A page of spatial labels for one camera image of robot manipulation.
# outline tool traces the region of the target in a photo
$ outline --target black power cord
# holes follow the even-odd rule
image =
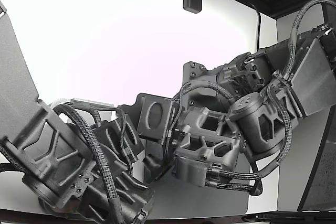
[[[258,8],[252,4],[248,3],[254,10],[256,10],[258,15],[258,26],[257,26],[257,51],[260,49],[260,30],[261,30],[261,14]]]

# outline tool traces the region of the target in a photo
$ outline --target dark gray robot part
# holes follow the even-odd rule
[[[38,100],[7,14],[0,16],[0,52],[0,152],[25,173],[23,182],[47,212],[80,219],[68,212],[71,205],[71,212],[99,224],[140,224],[149,215],[154,192],[131,176],[131,164],[143,151],[141,140],[151,147],[144,159],[147,184],[174,166],[174,176],[193,185],[260,195],[261,179],[280,158],[261,171],[256,161],[288,148],[289,125],[295,128],[305,117],[336,104],[336,34],[327,24],[298,36],[289,76],[280,74],[289,60],[288,41],[213,70],[188,62],[175,97],[139,94],[134,105],[119,106],[124,117],[89,128],[111,172],[113,199],[120,199],[111,209],[88,136]],[[81,102],[76,108],[92,109],[85,106]],[[235,172],[239,154],[247,157],[252,174]],[[254,185],[248,180],[255,180]]]

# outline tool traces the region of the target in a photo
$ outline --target cylindrical motor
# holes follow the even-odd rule
[[[287,89],[280,90],[277,97],[287,108],[292,119],[292,127],[296,127],[298,117]],[[259,93],[251,93],[240,98],[230,110],[229,120],[238,124],[247,144],[256,154],[274,148],[285,137],[285,127],[280,113]]]

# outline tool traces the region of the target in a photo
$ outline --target circular motor cap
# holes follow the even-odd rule
[[[254,92],[251,94],[247,94],[246,96],[237,100],[232,106],[231,111],[233,113],[239,113],[245,111],[252,106],[261,106],[263,103],[263,98],[259,95],[259,93]]]

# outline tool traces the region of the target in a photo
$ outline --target screw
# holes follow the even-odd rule
[[[263,80],[263,79],[260,79],[260,80],[258,80],[257,83],[258,83],[259,85],[264,84],[264,80]]]

